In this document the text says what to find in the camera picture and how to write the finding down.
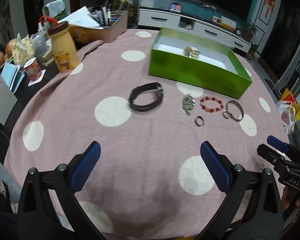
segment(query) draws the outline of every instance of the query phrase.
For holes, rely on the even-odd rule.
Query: drawer handle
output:
[[[243,48],[243,46],[239,43],[234,42],[235,45],[238,45],[239,47]]]
[[[206,33],[208,33],[208,34],[212,34],[212,35],[214,35],[214,36],[217,36],[218,34],[216,34],[216,33],[213,33],[213,32],[209,32],[209,31],[207,31],[207,30],[204,30]]]
[[[168,19],[158,18],[158,17],[151,17],[154,20],[161,20],[161,21],[168,21]]]

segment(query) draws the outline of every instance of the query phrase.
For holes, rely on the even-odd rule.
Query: clock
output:
[[[240,35],[240,34],[241,34],[241,30],[240,30],[239,28],[237,28],[237,29],[235,30],[235,33],[236,33],[237,35]]]

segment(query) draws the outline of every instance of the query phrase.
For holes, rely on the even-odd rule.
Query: blue booklet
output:
[[[25,77],[23,71],[20,71],[20,65],[5,63],[2,69],[2,79],[5,81],[10,90],[15,93],[21,81]]]

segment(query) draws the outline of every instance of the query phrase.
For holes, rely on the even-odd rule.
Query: pink tablecloth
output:
[[[14,127],[4,163],[22,186],[29,168],[53,170],[98,141],[101,158],[76,198],[105,233],[147,239],[198,234],[225,197],[199,156],[201,143],[208,140],[233,164],[262,171],[271,165],[257,155],[258,145],[269,135],[288,141],[271,96],[244,58],[238,56],[253,83],[238,100],[245,112],[239,123],[199,107],[203,95],[224,103],[232,98],[147,74],[156,35],[128,30],[111,44],[83,48],[82,58],[98,47],[70,75],[57,75],[34,96]],[[146,113],[131,111],[131,90],[150,82],[162,84],[162,104]],[[188,93],[197,101],[191,116],[181,112]],[[145,93],[137,103],[151,100],[152,93]],[[202,127],[194,124],[198,115]],[[58,204],[56,209],[62,214]]]

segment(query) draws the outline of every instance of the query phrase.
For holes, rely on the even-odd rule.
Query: tv stand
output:
[[[181,18],[191,21],[192,29],[179,27]],[[200,37],[218,42],[231,49],[237,48],[249,52],[251,44],[221,25],[201,17],[187,13],[177,13],[168,10],[140,7],[138,9],[138,25],[151,27],[168,27],[183,32],[192,33]]]

